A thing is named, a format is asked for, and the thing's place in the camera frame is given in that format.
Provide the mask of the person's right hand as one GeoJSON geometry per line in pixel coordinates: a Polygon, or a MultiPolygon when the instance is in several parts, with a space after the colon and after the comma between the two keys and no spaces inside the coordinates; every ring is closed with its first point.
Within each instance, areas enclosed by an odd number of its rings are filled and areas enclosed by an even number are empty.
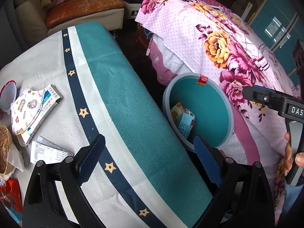
{"type": "MultiPolygon", "coordinates": [[[[284,156],[284,174],[287,175],[287,173],[291,170],[293,164],[290,133],[287,132],[284,135],[284,138],[287,140],[287,145],[285,147],[285,156],[284,156]]],[[[294,162],[297,164],[298,167],[304,167],[304,153],[303,152],[298,153],[294,158],[294,162]]]]}

